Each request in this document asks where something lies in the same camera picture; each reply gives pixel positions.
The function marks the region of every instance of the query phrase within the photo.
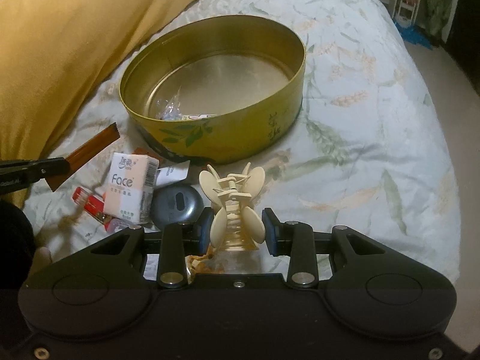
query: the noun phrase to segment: bed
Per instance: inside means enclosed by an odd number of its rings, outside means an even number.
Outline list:
[[[307,50],[303,105],[280,141],[247,159],[266,183],[255,210],[272,207],[281,221],[315,231],[347,225],[455,281],[459,275],[460,210],[454,170],[428,89],[378,0],[198,0],[148,43],[207,17],[248,14],[294,30]],[[24,212],[54,261],[107,236],[71,195],[101,188],[113,152],[145,146],[119,100],[118,85],[136,50],[85,103],[51,157],[67,155],[117,122],[121,139],[56,192],[32,187]],[[219,166],[238,173],[245,161]],[[198,182],[200,168],[190,168]],[[288,257],[255,252],[219,255],[226,272],[286,273]],[[320,276],[328,259],[318,256]],[[152,276],[153,264],[146,275]]]

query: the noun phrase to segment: barcode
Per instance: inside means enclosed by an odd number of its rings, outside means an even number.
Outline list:
[[[146,219],[148,218],[148,212],[145,212],[145,209],[143,207],[143,205],[145,204],[145,195],[146,192],[143,191],[142,201],[140,202],[140,223],[143,223],[143,221],[146,221]]]
[[[155,185],[155,176],[157,175],[158,160],[148,161],[147,173],[145,175],[145,186],[152,187]]]
[[[153,198],[152,191],[151,187],[143,191],[142,201],[140,202],[140,223],[148,222]]]

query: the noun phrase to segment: beige hair clip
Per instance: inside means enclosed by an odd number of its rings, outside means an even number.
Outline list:
[[[241,174],[220,178],[212,166],[208,170],[200,173],[199,181],[215,212],[210,243],[226,251],[258,249],[255,242],[265,241],[265,227],[250,204],[262,190],[265,171],[260,166],[250,170],[248,163]]]

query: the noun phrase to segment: green leaf painting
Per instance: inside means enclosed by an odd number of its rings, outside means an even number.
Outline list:
[[[434,105],[434,102],[431,100],[431,97],[428,93],[426,93],[425,97],[423,98],[423,104],[428,105],[429,107]]]
[[[294,5],[293,5],[293,10],[297,12],[300,16],[306,17],[307,19],[310,19],[310,20],[315,20],[315,17],[308,16],[305,13],[300,12]]]
[[[209,124],[209,121],[202,123],[201,125],[195,124],[179,124],[173,128],[173,130],[167,130],[165,128],[160,128],[161,132],[170,135],[162,140],[163,143],[178,143],[183,141],[185,147],[190,147],[201,137],[203,133],[211,134],[213,132],[213,127]]]
[[[285,167],[285,170],[282,174],[282,180],[289,181],[297,179],[309,173],[313,173],[318,168],[329,164],[336,166],[338,162],[332,159],[330,156],[322,156],[312,158],[311,160],[305,161],[303,163],[293,164],[291,166]]]
[[[254,3],[250,3],[250,9],[255,13],[261,13],[262,15],[270,15],[268,12],[265,12],[263,9],[257,8]]]
[[[400,192],[398,191],[398,185],[395,183],[387,170],[383,171],[382,179],[390,217],[396,222],[400,231],[406,235],[407,225],[405,225],[405,222],[402,218],[402,198],[400,197]]]
[[[199,140],[201,137],[203,137],[203,131],[202,131],[202,128],[200,127],[198,130],[196,130],[193,134],[190,134],[185,139],[185,146],[186,147],[191,146],[196,140]]]
[[[277,181],[281,175],[282,170],[279,166],[273,166],[265,171],[265,178],[271,178],[274,181]]]
[[[278,113],[270,114],[268,116],[268,125],[270,126],[270,132],[268,138],[270,141],[274,140],[277,135],[280,134],[281,128],[278,126]]]
[[[304,100],[304,108],[307,114],[310,113],[310,98],[318,98],[318,99],[325,99],[326,97],[322,95],[320,89],[318,88],[317,81],[315,78],[315,60],[313,60],[312,66],[309,68],[311,69],[309,73],[305,74],[305,83],[306,83],[306,91],[305,96],[303,96]]]
[[[168,137],[168,138],[164,138],[164,139],[162,140],[162,142],[164,142],[164,143],[177,143],[177,142],[178,142],[178,138]]]
[[[381,82],[380,84],[378,84],[378,86],[390,88],[394,86],[396,83],[397,83],[396,79],[390,79],[388,81]]]
[[[313,3],[318,3],[319,1],[323,1],[323,0],[309,0],[305,3],[305,5],[307,4],[313,4]]]
[[[345,5],[356,4],[358,0],[342,0]]]
[[[335,165],[343,165],[349,159],[344,149],[345,142],[340,135],[330,126],[305,118],[307,133],[316,143],[317,149],[323,153],[329,162]]]
[[[358,10],[358,13],[359,13],[360,16],[362,16],[366,21],[368,21],[367,14],[363,11],[362,8],[360,8],[360,9]]]
[[[360,43],[359,40],[356,40],[356,39],[353,39],[352,37],[348,36],[347,34],[345,34],[344,32],[341,32],[340,35],[344,38],[347,38],[349,41],[351,42],[354,42],[354,43]]]

